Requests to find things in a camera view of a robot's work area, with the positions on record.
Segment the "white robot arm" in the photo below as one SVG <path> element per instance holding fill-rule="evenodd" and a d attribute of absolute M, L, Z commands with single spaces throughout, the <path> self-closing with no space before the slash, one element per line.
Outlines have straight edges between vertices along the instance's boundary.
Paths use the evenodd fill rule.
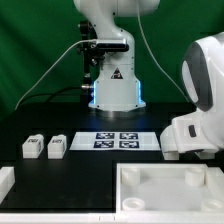
<path fill-rule="evenodd" d="M 115 17 L 140 17 L 157 9 L 160 0 L 73 0 L 93 26 L 92 50 L 101 53 L 100 75 L 89 107 L 108 115 L 128 114 L 145 106 L 134 73 L 135 42 L 117 27 Z M 210 158 L 224 150 L 224 32 L 193 42 L 182 62 L 182 80 L 196 111 L 172 120 L 160 136 L 167 159 L 197 151 Z"/>

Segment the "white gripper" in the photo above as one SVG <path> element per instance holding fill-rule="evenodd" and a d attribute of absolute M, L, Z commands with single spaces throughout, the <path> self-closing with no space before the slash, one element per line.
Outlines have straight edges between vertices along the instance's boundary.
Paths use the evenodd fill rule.
<path fill-rule="evenodd" d="M 200 159 L 213 159 L 224 149 L 224 119 L 206 121 L 202 111 L 179 116 L 160 135 L 165 160 L 178 160 L 181 154 L 195 152 Z"/>

